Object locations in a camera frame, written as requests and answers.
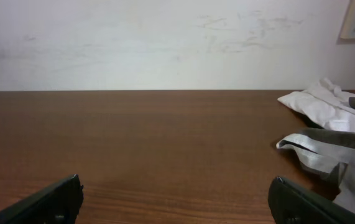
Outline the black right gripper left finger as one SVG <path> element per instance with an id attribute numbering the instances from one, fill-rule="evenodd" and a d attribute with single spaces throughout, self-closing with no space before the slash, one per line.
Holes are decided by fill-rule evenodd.
<path id="1" fill-rule="evenodd" d="M 83 186 L 70 175 L 0 211 L 0 224 L 75 224 Z"/>

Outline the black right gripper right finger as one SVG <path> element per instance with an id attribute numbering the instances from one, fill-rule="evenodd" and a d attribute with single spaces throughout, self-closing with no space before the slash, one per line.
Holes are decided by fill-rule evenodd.
<path id="1" fill-rule="evenodd" d="M 276 224 L 355 224 L 355 213 L 284 177 L 271 182 L 268 205 Z"/>

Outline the grey shorts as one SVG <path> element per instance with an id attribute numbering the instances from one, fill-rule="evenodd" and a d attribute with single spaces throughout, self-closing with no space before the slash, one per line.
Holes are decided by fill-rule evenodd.
<path id="1" fill-rule="evenodd" d="M 349 99 L 355 109 L 355 98 Z M 292 150 L 301 166 L 339 187 L 333 203 L 355 213 L 355 133 L 306 128 L 281 139 L 281 151 Z"/>

